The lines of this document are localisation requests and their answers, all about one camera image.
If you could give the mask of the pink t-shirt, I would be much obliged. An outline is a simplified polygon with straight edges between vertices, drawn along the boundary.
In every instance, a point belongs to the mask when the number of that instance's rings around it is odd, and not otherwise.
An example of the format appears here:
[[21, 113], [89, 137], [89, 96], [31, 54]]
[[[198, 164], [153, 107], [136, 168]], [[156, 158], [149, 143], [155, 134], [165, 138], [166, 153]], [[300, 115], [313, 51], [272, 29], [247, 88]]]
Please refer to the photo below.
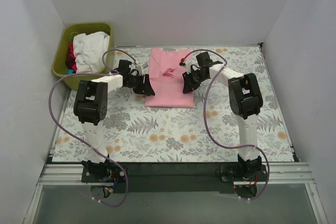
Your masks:
[[180, 51], [151, 49], [148, 74], [155, 95], [145, 98], [145, 106], [189, 109], [194, 107], [193, 93], [183, 93], [182, 74], [186, 69], [180, 66], [181, 59], [190, 52], [190, 49]]

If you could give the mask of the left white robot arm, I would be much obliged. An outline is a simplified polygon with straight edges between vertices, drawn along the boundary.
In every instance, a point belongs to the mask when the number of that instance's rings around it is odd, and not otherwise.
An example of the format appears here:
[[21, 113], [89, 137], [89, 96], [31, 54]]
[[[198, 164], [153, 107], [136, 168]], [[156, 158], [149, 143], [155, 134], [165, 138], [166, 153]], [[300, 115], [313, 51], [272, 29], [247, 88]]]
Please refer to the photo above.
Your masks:
[[88, 160], [93, 163], [105, 162], [108, 151], [103, 144], [103, 120], [108, 111], [108, 94], [126, 87], [140, 95], [154, 96], [148, 74], [144, 74], [147, 63], [136, 65], [120, 60], [116, 73], [93, 80], [81, 80], [74, 102], [74, 114], [85, 132], [85, 141], [90, 145]]

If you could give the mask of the aluminium frame rail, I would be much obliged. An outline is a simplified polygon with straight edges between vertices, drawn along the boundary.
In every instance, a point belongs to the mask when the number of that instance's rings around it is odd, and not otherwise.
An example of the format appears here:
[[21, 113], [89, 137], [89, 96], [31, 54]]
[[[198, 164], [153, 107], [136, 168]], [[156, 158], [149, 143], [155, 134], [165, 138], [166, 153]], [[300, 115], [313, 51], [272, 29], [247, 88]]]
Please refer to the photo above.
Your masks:
[[80, 164], [46, 164], [39, 185], [82, 185], [83, 166]]

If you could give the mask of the white t-shirt in bin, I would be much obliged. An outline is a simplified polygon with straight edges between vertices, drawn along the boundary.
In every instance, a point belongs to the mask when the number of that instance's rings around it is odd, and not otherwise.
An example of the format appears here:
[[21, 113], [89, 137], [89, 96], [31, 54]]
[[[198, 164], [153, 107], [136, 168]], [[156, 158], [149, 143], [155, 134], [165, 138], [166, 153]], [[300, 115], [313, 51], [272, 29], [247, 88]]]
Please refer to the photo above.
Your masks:
[[73, 38], [77, 73], [98, 73], [104, 68], [102, 55], [108, 50], [110, 36], [103, 31]]

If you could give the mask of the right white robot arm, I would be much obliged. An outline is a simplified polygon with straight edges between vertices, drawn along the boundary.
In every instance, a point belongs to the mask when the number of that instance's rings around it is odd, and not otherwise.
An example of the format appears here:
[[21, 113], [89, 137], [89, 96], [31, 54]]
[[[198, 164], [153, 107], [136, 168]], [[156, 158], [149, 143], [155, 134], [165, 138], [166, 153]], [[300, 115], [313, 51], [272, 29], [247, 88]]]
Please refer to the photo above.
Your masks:
[[[226, 150], [238, 150], [237, 172], [242, 180], [248, 181], [261, 170], [263, 151], [258, 147], [257, 121], [263, 98], [257, 77], [253, 73], [243, 74], [227, 67], [227, 60], [209, 49], [196, 49], [183, 57], [179, 65], [186, 68], [182, 74], [183, 93], [198, 89], [205, 80], [210, 80], [203, 103], [203, 120], [209, 138]], [[210, 133], [206, 118], [207, 97], [212, 84], [218, 81], [228, 88], [229, 105], [237, 118], [239, 145], [225, 146], [218, 143]]]

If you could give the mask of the dark red garment in bin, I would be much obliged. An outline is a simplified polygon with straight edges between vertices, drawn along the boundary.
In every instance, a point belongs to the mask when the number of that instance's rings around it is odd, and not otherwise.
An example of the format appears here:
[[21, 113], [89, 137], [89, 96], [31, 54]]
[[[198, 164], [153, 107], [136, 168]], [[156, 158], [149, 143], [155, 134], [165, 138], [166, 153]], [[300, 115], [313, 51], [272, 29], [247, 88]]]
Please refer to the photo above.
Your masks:
[[73, 52], [73, 44], [70, 44], [66, 53], [65, 65], [67, 69], [77, 72], [76, 57]]

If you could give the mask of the floral patterned table mat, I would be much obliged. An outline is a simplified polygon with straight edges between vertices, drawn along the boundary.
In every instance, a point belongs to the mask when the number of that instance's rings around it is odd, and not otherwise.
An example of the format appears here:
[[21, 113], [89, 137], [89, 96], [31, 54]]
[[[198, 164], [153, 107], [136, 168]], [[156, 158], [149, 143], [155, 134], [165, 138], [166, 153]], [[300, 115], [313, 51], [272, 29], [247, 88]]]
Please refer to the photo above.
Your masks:
[[[228, 66], [254, 73], [264, 104], [257, 122], [258, 146], [270, 162], [292, 162], [291, 142], [259, 47], [215, 47]], [[226, 150], [209, 138], [203, 103], [210, 81], [194, 92], [194, 107], [159, 108], [144, 105], [145, 97], [121, 88], [108, 95], [103, 120], [104, 145], [116, 162], [235, 162], [237, 150]], [[208, 128], [225, 146], [239, 144], [237, 119], [229, 105], [228, 89], [219, 82], [210, 88], [206, 103]]]

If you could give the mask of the turquoise garment in bin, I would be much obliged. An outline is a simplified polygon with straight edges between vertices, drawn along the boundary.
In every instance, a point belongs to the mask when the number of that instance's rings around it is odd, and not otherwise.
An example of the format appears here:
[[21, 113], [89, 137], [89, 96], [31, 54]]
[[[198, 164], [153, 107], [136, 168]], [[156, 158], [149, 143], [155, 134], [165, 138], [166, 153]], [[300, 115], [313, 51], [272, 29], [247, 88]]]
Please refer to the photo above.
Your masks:
[[67, 75], [76, 73], [73, 69], [67, 69]]

